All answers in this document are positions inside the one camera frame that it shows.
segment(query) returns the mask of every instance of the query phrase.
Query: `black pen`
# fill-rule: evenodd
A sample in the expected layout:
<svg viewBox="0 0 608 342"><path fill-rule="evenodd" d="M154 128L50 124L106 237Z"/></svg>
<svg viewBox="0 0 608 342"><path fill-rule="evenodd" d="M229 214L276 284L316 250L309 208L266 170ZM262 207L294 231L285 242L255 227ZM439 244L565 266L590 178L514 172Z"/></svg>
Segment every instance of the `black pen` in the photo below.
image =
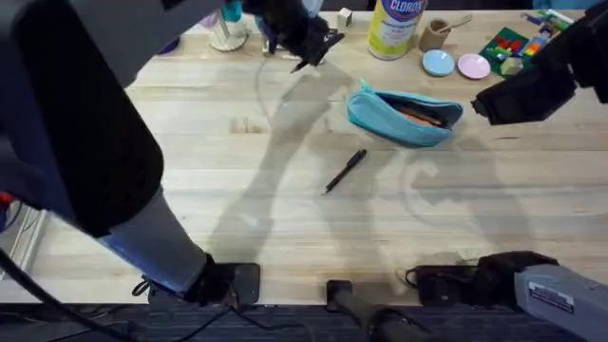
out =
<svg viewBox="0 0 608 342"><path fill-rule="evenodd" d="M351 170L365 158L365 156L367 154L368 154L368 151L364 150L364 149L357 151L357 153L355 153L354 156L351 157L349 162L346 163L346 167L344 167L344 169L342 171L340 171L340 173L337 176L335 176L335 178L332 181L330 181L329 184L327 184L327 186L325 187L325 194L323 194L323 195L329 194L334 189L334 187L339 182L341 182L342 179L344 177L346 177L346 175L348 175L349 172L351 172Z"/></svg>

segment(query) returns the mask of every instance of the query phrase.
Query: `clorox wipes canister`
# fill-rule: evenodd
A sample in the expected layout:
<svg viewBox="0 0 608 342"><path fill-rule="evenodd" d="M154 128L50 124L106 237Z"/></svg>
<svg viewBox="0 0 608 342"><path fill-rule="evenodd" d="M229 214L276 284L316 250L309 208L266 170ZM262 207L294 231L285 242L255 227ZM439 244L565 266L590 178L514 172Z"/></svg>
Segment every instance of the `clorox wipes canister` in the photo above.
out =
<svg viewBox="0 0 608 342"><path fill-rule="evenodd" d="M377 0L368 34L371 54L383 60L406 54L427 4L428 0Z"/></svg>

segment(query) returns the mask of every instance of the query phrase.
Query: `brown cup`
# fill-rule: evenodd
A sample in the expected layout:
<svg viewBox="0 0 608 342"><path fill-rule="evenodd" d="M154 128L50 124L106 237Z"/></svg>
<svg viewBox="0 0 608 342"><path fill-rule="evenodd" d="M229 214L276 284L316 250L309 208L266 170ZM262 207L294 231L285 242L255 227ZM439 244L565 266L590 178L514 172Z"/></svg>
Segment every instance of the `brown cup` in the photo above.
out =
<svg viewBox="0 0 608 342"><path fill-rule="evenodd" d="M432 49L441 49L452 29L442 33L437 33L437 31L443 29L447 25L449 24L442 19L431 20L430 23L428 23L428 26L425 27L425 31L418 40L418 48L423 52L427 52Z"/></svg>

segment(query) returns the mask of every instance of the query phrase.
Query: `pink plate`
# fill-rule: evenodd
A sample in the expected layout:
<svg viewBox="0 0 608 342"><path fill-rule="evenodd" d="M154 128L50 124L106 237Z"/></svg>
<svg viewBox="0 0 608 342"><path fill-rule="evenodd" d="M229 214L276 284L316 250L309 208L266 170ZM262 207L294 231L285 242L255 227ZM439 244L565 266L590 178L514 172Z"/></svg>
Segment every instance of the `pink plate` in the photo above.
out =
<svg viewBox="0 0 608 342"><path fill-rule="evenodd" d="M463 75L473 80L481 80L491 71L490 63L486 58L474 53L468 53L459 58L458 69Z"/></svg>

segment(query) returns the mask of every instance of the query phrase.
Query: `pencil case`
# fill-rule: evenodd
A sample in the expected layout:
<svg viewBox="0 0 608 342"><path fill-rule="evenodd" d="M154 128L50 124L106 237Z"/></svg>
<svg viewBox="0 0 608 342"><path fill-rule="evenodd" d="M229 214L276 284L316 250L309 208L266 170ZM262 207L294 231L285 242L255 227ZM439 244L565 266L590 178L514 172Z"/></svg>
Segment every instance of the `pencil case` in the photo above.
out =
<svg viewBox="0 0 608 342"><path fill-rule="evenodd" d="M349 99L349 120L399 143L434 146L452 135L452 126L463 115L463 107L455 102L374 90L364 80L361 86Z"/></svg>

